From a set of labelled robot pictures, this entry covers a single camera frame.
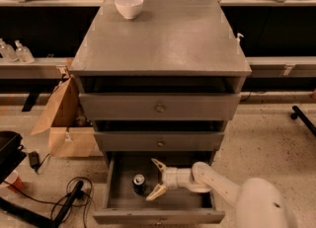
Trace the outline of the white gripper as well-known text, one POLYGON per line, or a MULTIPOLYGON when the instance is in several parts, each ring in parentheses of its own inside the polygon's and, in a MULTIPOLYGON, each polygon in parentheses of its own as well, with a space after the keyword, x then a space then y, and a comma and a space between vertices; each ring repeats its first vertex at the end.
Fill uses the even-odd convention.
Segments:
POLYGON ((180 188, 188 189, 193 182, 192 172, 189 168, 168 167, 159 160, 152 158, 151 161, 162 173, 162 183, 156 185, 153 191, 146 197, 147 201, 152 201, 163 195, 167 189, 175 190, 180 188))

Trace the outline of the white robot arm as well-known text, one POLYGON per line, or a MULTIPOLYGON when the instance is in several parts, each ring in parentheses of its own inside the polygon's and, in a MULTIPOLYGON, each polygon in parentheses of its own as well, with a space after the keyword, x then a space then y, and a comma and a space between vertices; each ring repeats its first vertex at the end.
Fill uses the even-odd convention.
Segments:
POLYGON ((154 158, 151 161, 161 172, 161 184, 155 186, 146 197, 147 201, 156 199, 167 190, 215 190, 235 207, 236 228, 298 228, 296 217, 283 195, 264 179, 250 178, 237 185, 204 162, 195 162, 190 168, 176 168, 167 167, 154 158))

